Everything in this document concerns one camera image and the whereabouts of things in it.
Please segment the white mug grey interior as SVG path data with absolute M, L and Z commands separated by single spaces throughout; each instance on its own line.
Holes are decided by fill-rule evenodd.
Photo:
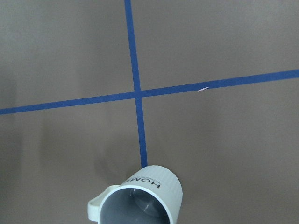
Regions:
M 182 199 L 177 176 L 165 167 L 151 165 L 90 200 L 87 216 L 98 224 L 175 224 Z

